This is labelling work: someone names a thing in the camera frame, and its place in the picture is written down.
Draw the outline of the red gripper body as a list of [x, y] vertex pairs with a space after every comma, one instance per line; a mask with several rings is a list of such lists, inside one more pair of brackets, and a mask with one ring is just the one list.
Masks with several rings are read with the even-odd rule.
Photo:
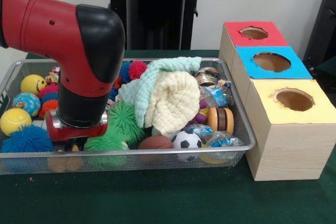
[[108, 114], [103, 113], [98, 125], [88, 128], [79, 128], [62, 123], [56, 111], [51, 111], [46, 117], [47, 132], [53, 142], [64, 142], [72, 138], [97, 137], [106, 133], [108, 128]]

